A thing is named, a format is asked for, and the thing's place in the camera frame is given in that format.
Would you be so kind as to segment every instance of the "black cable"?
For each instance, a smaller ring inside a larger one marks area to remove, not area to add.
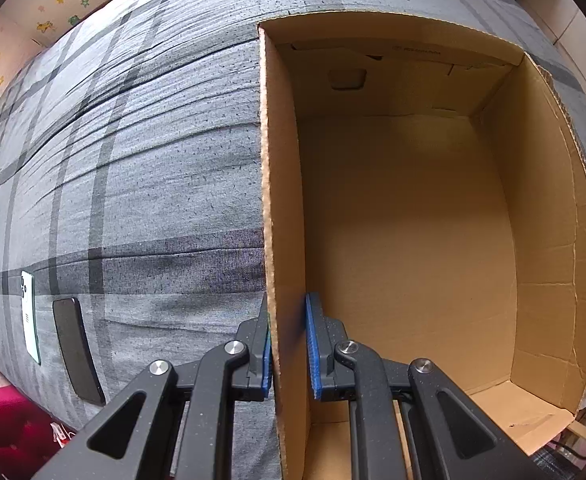
[[[573,449],[572,447],[567,446],[566,444],[562,444],[561,442],[558,442],[557,440],[551,440],[549,442],[549,444],[555,444],[558,447],[562,447],[563,449],[566,449],[569,453],[571,453],[573,456],[575,456],[576,458],[579,458],[580,460],[586,460],[586,456],[585,455],[581,455],[579,454],[575,449]]]

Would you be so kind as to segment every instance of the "red fabric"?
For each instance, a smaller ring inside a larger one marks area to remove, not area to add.
[[[0,388],[0,473],[28,480],[58,450],[53,420],[14,386]]]

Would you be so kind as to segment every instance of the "open cardboard box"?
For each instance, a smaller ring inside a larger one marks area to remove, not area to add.
[[[586,384],[586,171],[545,75],[452,23],[260,25],[262,193],[287,480],[348,479],[343,402],[310,398],[303,296],[349,337],[433,359],[528,453]]]

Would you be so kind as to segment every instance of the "cartoon animal on wallpaper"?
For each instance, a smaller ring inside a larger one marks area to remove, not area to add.
[[[49,30],[49,28],[53,28],[55,29],[53,22],[48,21],[48,22],[44,22],[44,23],[39,23],[38,22],[38,26],[36,27],[39,32],[41,32],[42,34],[44,34],[47,30]]]

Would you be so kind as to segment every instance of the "gray bedsheet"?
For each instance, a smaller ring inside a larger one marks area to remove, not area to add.
[[[199,358],[265,289],[257,23],[408,12],[518,43],[548,70],[586,154],[586,97],[513,0],[114,0],[25,66],[0,100],[0,370],[81,428],[51,301],[79,298],[107,399],[147,363]],[[25,349],[35,276],[42,364]],[[273,399],[236,412],[234,478],[280,477]]]

